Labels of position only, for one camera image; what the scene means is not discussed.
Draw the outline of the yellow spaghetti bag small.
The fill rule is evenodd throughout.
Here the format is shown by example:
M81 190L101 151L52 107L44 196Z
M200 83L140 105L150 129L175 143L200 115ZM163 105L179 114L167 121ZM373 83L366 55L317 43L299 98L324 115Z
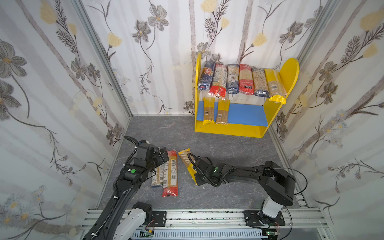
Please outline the yellow spaghetti bag small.
M182 151L178 152L178 154L181 157L183 163L185 164L188 172L190 173L193 181L197 185L196 178L195 178L195 174L197 173L197 171L194 170L193 164L192 164L191 160L188 158L189 153L191 153L191 149L186 149L186 150L182 150Z

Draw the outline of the red clear spaghetti bag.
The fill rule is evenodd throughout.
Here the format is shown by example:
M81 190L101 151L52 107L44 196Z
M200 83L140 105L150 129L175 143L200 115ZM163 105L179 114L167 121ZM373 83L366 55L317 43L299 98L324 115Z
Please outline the red clear spaghetti bag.
M176 151L167 151L169 160L164 164L162 197L178 196L178 158Z

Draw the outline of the brown spaghetti pack bottom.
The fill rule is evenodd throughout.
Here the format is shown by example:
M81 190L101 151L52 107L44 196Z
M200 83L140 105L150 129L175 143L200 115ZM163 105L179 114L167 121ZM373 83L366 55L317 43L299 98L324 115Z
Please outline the brown spaghetti pack bottom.
M230 101L220 99L218 103L218 112L217 112L217 125L227 125L228 124L228 115L229 115Z

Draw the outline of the red labelled spaghetti bag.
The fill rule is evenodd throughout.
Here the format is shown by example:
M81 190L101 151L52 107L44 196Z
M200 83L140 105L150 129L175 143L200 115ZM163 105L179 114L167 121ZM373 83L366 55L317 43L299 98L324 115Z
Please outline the red labelled spaghetti bag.
M226 65L216 64L209 95L224 100L227 92L228 68Z

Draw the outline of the dark blue Barilla spaghetti bag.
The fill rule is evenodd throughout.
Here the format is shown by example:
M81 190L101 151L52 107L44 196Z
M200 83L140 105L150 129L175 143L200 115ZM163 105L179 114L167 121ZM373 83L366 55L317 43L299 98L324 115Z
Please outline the dark blue Barilla spaghetti bag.
M214 77L216 63L214 61L206 61L203 67L201 77L198 82L198 89L201 91L209 91Z

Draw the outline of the red yellow spaghetti bag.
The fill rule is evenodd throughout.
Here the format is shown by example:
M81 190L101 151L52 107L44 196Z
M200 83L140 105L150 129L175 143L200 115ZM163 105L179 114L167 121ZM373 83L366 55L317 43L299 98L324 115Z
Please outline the red yellow spaghetti bag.
M245 95L254 94L254 82L252 67L246 64L239 64L239 92Z

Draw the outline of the brown blue spaghetti bag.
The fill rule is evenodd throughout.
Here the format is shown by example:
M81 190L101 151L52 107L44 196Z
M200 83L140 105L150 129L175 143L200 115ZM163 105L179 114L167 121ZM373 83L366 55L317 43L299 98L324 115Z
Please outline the brown blue spaghetti bag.
M269 89L264 69L252 67L254 93L257 97L269 98Z

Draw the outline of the blue gold spaghetti bag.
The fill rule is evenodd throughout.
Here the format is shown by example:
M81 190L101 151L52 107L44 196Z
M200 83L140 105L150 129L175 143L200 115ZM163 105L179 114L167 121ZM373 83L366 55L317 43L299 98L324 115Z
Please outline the blue gold spaghetti bag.
M236 95L239 93L239 65L227 65L227 93Z

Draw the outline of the large yellow spaghetti bag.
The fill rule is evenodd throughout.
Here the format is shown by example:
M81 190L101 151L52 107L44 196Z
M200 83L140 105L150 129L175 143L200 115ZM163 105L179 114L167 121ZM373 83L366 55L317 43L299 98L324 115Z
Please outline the large yellow spaghetti bag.
M280 74L278 71L273 69L265 69L266 80L269 89L269 99L271 102L286 104L286 90L284 88L283 82L281 80Z

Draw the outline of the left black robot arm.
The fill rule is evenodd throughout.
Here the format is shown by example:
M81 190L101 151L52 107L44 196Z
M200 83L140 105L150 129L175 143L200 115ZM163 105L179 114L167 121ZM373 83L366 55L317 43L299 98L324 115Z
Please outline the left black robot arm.
M170 159L166 148L158 148L145 140L124 136L134 144L134 151L129 155L119 176L113 183L113 194L84 240L113 240L128 203L138 192L143 183L154 175L155 169Z

